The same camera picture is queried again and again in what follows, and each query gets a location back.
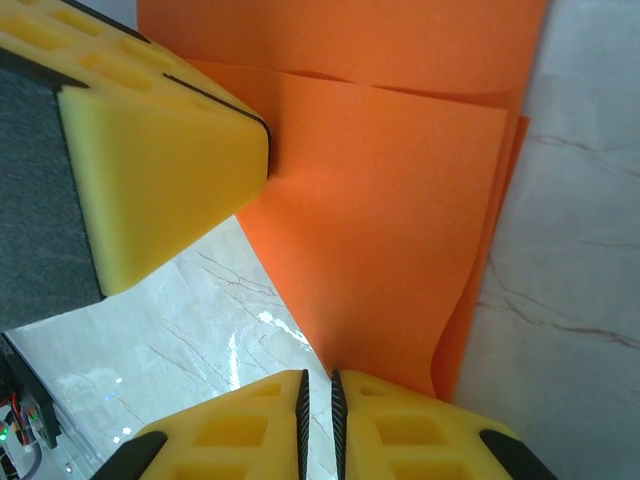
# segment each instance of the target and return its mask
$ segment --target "yellow foam block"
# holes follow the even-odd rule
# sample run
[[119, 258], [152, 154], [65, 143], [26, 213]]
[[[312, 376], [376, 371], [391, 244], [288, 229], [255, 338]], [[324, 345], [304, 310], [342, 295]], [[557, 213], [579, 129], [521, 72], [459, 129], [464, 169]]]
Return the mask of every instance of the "yellow foam block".
[[306, 477], [305, 371], [271, 375], [147, 426], [165, 445], [140, 480], [297, 480]]
[[0, 48], [73, 80], [58, 101], [104, 294], [132, 286], [248, 204], [269, 132], [215, 82], [74, 2], [0, 0]]
[[334, 377], [333, 403], [339, 478], [512, 478], [479, 436], [490, 430], [515, 438], [494, 420], [349, 370], [339, 372], [337, 385]]

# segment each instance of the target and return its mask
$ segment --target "white marble floor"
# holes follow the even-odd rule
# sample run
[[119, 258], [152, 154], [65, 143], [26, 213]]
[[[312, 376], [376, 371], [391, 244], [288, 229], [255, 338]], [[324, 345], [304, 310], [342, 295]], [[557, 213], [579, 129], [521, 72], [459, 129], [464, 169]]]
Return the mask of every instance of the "white marble floor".
[[[90, 3], [135, 24], [133, 0]], [[566, 479], [640, 472], [638, 25], [637, 0], [551, 6], [456, 400]], [[131, 291], [11, 336], [102, 458], [148, 422], [308, 368], [309, 478], [335, 478], [328, 379], [235, 219]]]

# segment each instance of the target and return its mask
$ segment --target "black edge trim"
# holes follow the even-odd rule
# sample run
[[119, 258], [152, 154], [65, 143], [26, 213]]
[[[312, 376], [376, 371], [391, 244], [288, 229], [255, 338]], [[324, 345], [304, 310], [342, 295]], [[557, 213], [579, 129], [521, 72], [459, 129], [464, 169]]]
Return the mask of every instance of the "black edge trim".
[[242, 110], [240, 107], [236, 107], [232, 103], [229, 103], [226, 100], [223, 100], [221, 98], [216, 97], [215, 95], [212, 95], [212, 94], [210, 94], [208, 92], [205, 92], [204, 90], [201, 90], [198, 87], [194, 87], [193, 85], [185, 82], [184, 80], [180, 80], [179, 78], [174, 77], [173, 75], [169, 75], [168, 73], [163, 73], [162, 75], [165, 78], [168, 78], [169, 80], [172, 80], [172, 81], [176, 82], [177, 84], [182, 85], [185, 88], [188, 88], [189, 90], [193, 90], [194, 92], [199, 93], [200, 95], [204, 95], [209, 100], [213, 100], [214, 102], [219, 103], [220, 105], [224, 105], [225, 107], [228, 107], [231, 110], [234, 110], [234, 111], [244, 115], [245, 117], [248, 117], [248, 118], [258, 122], [260, 125], [262, 125], [262, 127], [265, 130], [265, 132], [267, 133], [267, 145], [268, 145], [268, 148], [269, 148], [269, 152], [271, 152], [271, 130], [269, 129], [269, 125], [267, 125], [267, 123], [262, 118], [260, 118], [257, 115], [254, 115], [251, 112], [247, 112], [245, 110]]
[[143, 42], [151, 43], [151, 40], [149, 40], [147, 37], [142, 35], [137, 30], [134, 30], [133, 28], [127, 27], [126, 25], [123, 25], [120, 22], [116, 22], [113, 18], [107, 17], [106, 15], [94, 10], [93, 8], [87, 7], [83, 3], [80, 3], [80, 2], [78, 2], [76, 0], [60, 0], [60, 1], [62, 1], [63, 3], [66, 3], [67, 5], [69, 5], [71, 7], [74, 7], [76, 9], [80, 10], [82, 13], [86, 13], [87, 15], [90, 15], [93, 18], [96, 18], [96, 19], [100, 20], [101, 22], [106, 23], [107, 25], [109, 25], [109, 26], [111, 26], [113, 28], [117, 28], [118, 30], [120, 30], [121, 32], [126, 33], [127, 35], [131, 35], [132, 37], [135, 37], [138, 40], [142, 40]]
[[483, 430], [480, 438], [513, 480], [557, 480], [520, 440], [495, 430]]
[[333, 438], [336, 447], [338, 480], [346, 479], [348, 415], [347, 397], [342, 388], [340, 372], [334, 370], [331, 376], [331, 417], [333, 420]]
[[26, 75], [30, 78], [39, 79], [47, 85], [60, 91], [63, 86], [89, 88], [89, 85], [75, 78], [69, 77], [51, 68], [45, 67], [33, 60], [13, 53], [4, 48], [0, 48], [0, 68], [10, 72]]
[[166, 442], [165, 433], [149, 432], [123, 443], [91, 480], [140, 480]]
[[309, 456], [309, 371], [303, 370], [296, 401], [296, 433], [298, 440], [298, 479], [307, 478], [307, 457]]

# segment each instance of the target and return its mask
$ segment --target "orange paper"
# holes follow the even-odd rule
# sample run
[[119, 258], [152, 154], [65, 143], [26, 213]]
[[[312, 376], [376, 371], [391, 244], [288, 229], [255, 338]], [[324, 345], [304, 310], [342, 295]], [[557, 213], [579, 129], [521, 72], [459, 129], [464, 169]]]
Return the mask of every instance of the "orange paper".
[[138, 2], [272, 128], [238, 218], [328, 369], [452, 397], [545, 3]]

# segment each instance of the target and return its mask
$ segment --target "gray fabric surface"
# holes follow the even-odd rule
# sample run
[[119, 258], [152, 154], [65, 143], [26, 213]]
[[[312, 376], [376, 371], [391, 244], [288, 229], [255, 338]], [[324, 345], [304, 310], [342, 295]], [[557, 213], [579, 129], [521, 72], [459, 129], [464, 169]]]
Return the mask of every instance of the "gray fabric surface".
[[101, 299], [55, 91], [0, 68], [0, 331]]

